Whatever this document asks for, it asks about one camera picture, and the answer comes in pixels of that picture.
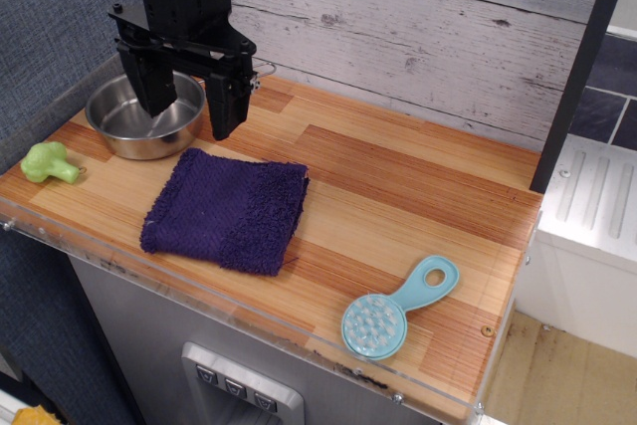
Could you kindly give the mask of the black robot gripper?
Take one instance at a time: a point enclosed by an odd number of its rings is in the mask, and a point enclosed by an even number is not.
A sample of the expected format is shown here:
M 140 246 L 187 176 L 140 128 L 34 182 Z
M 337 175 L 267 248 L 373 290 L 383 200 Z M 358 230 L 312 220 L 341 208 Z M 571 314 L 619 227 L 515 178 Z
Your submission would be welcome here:
M 174 72 L 205 79 L 213 137 L 248 116 L 255 44 L 229 22 L 231 0 L 141 0 L 113 4 L 117 51 L 141 107 L 156 117 L 177 99 Z

